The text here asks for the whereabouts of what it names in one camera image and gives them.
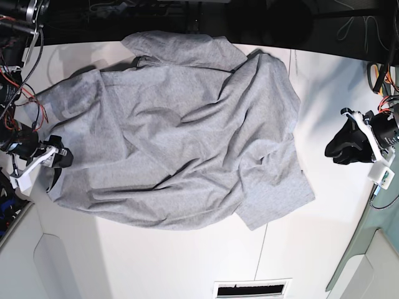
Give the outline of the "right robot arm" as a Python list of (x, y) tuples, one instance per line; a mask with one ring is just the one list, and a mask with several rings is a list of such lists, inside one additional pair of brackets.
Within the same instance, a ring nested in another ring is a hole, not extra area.
[[(37, 68), (40, 56), (28, 74), (22, 76), (35, 45), (44, 45), (42, 28), (48, 7), (48, 1), (1, 1), (1, 151), (26, 161), (27, 171), (34, 163), (52, 168), (54, 179), (58, 179), (62, 170), (71, 166), (74, 157), (61, 137), (51, 135), (47, 140), (39, 137), (48, 116), (27, 81)], [(20, 97), (37, 106), (31, 125), (15, 118)]]

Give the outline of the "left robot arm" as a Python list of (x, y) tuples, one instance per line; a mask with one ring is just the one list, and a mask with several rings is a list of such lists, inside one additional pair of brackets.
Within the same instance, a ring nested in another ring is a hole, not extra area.
[(340, 113), (347, 121), (325, 148), (335, 164), (376, 163), (398, 144), (398, 95), (383, 93), (378, 113), (362, 114), (349, 108)]

